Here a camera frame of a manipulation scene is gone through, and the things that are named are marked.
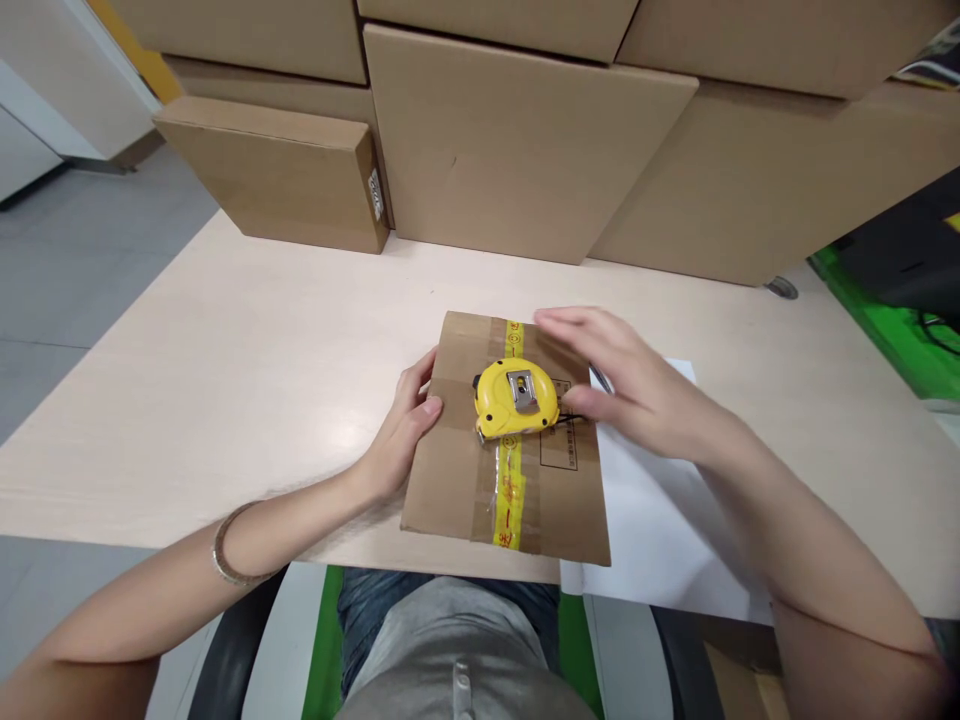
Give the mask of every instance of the white paper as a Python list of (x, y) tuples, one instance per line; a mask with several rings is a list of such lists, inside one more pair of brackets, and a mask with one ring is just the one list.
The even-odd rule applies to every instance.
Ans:
[[(693, 367), (670, 360), (695, 381)], [(602, 389), (596, 379), (594, 387)], [(772, 624), (769, 598), (696, 467), (597, 427), (611, 567), (560, 562), (564, 592)]]

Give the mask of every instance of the flat cardboard box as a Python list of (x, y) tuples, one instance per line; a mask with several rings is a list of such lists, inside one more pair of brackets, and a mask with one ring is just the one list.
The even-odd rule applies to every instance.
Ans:
[(373, 92), (370, 88), (191, 60), (173, 55), (164, 55), (163, 59), (180, 82), (186, 95), (261, 105), (309, 115), (322, 115), (368, 125), (370, 132), (373, 133), (373, 143), (377, 148), (377, 164), (381, 168), (380, 188), (387, 207), (387, 223), (393, 227), (390, 188), (386, 183), (386, 170), (380, 147), (380, 129), (377, 125), (377, 112), (373, 106)]
[(960, 97), (703, 80), (590, 257), (760, 285), (960, 165)]
[(397, 233), (577, 264), (697, 81), (364, 28)]
[(517, 513), (509, 521), (513, 535), (498, 533), (503, 530), (496, 524), (498, 512), (506, 519), (497, 502), (501, 443), (478, 442), (472, 383), (518, 346), (522, 357), (553, 379), (561, 396), (590, 382), (587, 361), (535, 325), (448, 312), (429, 387), (430, 395), (443, 399), (443, 412), (417, 446), (400, 527), (609, 566), (597, 429), (588, 421), (519, 436), (520, 473), (526, 478), (522, 511), (519, 522)]
[(724, 717), (790, 720), (783, 681), (778, 675), (755, 672), (710, 644), (705, 645)]
[(643, 0), (617, 62), (858, 99), (958, 13), (953, 0)]
[(366, 85), (352, 0), (111, 0), (147, 50)]
[(366, 125), (189, 96), (154, 122), (244, 235), (383, 250)]
[(363, 17), (612, 63), (637, 0), (358, 0)]

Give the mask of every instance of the chair armrest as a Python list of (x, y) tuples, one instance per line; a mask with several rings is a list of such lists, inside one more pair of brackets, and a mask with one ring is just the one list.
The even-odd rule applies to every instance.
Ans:
[(693, 617), (678, 610), (650, 609), (670, 674), (674, 718), (724, 720), (713, 668)]
[(188, 720), (240, 720), (263, 630), (286, 572), (284, 567), (223, 613), (200, 670)]

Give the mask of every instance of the silver bracelet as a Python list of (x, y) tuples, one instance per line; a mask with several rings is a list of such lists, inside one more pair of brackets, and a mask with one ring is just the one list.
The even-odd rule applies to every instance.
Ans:
[(238, 573), (232, 567), (230, 563), (227, 562), (227, 559), (223, 556), (223, 538), (227, 534), (227, 530), (230, 525), (233, 524), (233, 521), (237, 519), (237, 516), (242, 513), (244, 510), (253, 507), (259, 502), (259, 500), (252, 503), (247, 503), (246, 505), (241, 505), (232, 513), (227, 515), (220, 527), (217, 528), (217, 535), (213, 539), (213, 566), (217, 568), (217, 572), (220, 573), (220, 577), (226, 580), (229, 583), (234, 585), (239, 585), (241, 587), (248, 587), (250, 585), (257, 585), (262, 583), (264, 580), (269, 580), (274, 575), (277, 574), (277, 571), (264, 573), (263, 575), (244, 575)]

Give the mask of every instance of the table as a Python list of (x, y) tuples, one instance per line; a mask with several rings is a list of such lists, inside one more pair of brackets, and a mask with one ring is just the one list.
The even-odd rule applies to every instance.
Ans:
[[(162, 547), (347, 467), (447, 310), (595, 304), (745, 418), (921, 612), (960, 617), (960, 453), (807, 267), (800, 297), (391, 238), (246, 238), (218, 213), (0, 449), (0, 533)], [(399, 531), (399, 501), (305, 559), (557, 582), (555, 560)]]

